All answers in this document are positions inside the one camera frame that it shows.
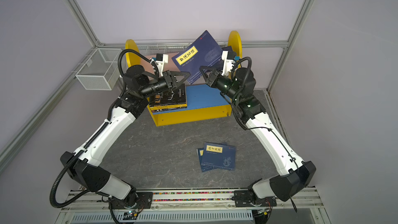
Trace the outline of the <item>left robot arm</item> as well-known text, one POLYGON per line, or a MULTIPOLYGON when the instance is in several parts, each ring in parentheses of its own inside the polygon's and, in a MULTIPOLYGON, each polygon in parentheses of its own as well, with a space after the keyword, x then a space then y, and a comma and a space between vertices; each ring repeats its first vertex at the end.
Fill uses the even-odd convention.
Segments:
POLYGON ((113 176, 101 168, 100 164, 117 138, 146 109, 148 98, 178 88, 190 77, 190 73, 164 71, 158 77, 145 71, 141 65, 133 65, 121 77, 122 92, 111 104, 103 124, 74 152, 65 152, 61 156, 64 167, 50 190, 51 206, 66 207, 88 192, 115 199, 125 208, 134 208, 137 205, 139 198, 136 188, 113 176), (60 203, 56 200, 56 193, 65 174, 84 186, 85 191, 60 203))

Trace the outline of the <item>navy book large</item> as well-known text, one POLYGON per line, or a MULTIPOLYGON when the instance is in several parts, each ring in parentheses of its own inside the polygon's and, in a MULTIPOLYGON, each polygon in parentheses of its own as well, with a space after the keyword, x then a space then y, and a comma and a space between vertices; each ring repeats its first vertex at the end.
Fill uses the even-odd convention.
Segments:
POLYGON ((223 69, 223 51, 233 51, 231 46, 221 48, 208 31, 204 31, 188 48, 172 57, 181 72, 189 72, 186 83, 192 85, 202 77, 201 66, 223 69))

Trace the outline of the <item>black yellow title book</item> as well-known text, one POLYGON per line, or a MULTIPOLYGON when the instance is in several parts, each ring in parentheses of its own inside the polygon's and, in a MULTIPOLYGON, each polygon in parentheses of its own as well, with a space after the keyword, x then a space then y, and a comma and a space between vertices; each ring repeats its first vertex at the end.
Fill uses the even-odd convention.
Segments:
POLYGON ((172 91, 157 93, 149 98, 149 106, 184 103, 187 103, 185 84, 182 84, 172 91))

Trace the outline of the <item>black wolf eye book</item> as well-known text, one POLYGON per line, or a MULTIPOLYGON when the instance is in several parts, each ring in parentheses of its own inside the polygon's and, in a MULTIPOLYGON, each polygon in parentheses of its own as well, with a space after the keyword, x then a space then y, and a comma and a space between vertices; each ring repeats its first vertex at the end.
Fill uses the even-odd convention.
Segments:
POLYGON ((168 108, 168 109, 161 109, 161 110, 153 110, 151 111, 153 114, 163 114, 163 113, 172 113, 178 111, 185 111, 186 108, 168 108))

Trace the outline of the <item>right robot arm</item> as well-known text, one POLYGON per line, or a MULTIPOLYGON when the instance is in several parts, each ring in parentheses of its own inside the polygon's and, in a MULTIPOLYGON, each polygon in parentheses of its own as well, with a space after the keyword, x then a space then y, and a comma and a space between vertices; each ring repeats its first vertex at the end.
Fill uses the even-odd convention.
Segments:
POLYGON ((309 185, 316 167, 302 159, 273 125, 265 107, 254 95, 256 81, 251 69, 239 68, 232 78, 213 67, 201 66, 200 72, 206 85, 218 89, 230 104, 239 126, 251 131, 260 141, 277 170, 276 176, 249 186, 251 202, 258 204, 267 197, 277 197, 283 202, 292 200, 309 185))

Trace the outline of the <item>yellow cartoon boy book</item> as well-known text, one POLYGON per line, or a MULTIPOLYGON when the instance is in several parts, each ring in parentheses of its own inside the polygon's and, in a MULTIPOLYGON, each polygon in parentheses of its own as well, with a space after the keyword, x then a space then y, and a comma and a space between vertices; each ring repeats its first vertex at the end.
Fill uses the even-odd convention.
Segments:
POLYGON ((163 105, 154 105, 149 106, 152 111, 163 111, 163 110, 173 110, 173 109, 180 109, 180 108, 187 108, 188 104, 163 104, 163 105))

